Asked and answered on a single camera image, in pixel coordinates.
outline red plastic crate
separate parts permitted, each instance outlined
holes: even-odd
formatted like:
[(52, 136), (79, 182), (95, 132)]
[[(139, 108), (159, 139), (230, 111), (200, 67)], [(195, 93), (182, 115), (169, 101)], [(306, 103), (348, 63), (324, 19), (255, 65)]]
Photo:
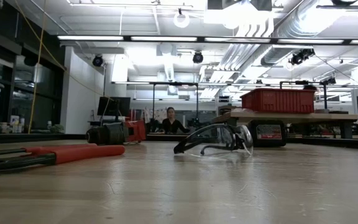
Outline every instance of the red plastic crate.
[(314, 113), (314, 90), (258, 88), (241, 99), (243, 108), (256, 112)]

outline woman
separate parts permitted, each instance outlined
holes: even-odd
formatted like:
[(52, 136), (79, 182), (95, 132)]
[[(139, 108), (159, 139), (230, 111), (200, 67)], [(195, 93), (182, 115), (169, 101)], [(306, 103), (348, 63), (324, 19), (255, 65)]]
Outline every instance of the woman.
[(180, 121), (175, 119), (175, 109), (169, 107), (167, 109), (167, 118), (162, 121), (162, 128), (165, 134), (173, 133), (176, 134), (178, 129), (183, 133), (189, 133), (190, 130), (183, 127)]

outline label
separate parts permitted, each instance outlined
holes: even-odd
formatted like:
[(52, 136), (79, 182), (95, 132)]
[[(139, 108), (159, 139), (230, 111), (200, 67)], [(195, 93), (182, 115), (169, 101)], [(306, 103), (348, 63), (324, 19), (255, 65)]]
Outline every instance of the label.
[(256, 127), (258, 139), (282, 139), (280, 125), (261, 124)]

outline wooden workbench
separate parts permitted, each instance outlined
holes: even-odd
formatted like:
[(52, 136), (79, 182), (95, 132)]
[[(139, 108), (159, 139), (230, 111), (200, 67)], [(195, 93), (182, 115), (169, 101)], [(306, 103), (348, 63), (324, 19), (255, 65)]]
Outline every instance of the wooden workbench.
[(0, 174), (0, 223), (358, 223), (358, 150), (288, 144), (200, 157), (174, 156), (174, 146)]
[(338, 123), (341, 128), (341, 138), (352, 139), (352, 123), (358, 120), (356, 114), (289, 114), (289, 113), (252, 113), (228, 112), (213, 119), (213, 123), (227, 123), (237, 126), (238, 123), (248, 123), (255, 119), (275, 119), (285, 124), (322, 124)]

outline black shirt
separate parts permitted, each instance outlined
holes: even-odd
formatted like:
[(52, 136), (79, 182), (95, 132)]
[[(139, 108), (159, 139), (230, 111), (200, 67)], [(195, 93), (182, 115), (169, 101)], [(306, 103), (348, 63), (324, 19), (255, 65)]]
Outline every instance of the black shirt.
[(168, 118), (164, 119), (162, 121), (162, 128), (165, 131), (165, 134), (167, 133), (173, 133), (176, 134), (178, 132), (178, 129), (180, 129), (180, 131), (182, 131), (183, 133), (189, 133), (190, 130), (186, 129), (185, 127), (183, 127), (183, 125), (181, 124), (180, 121), (175, 120), (172, 124), (171, 121), (169, 121)]

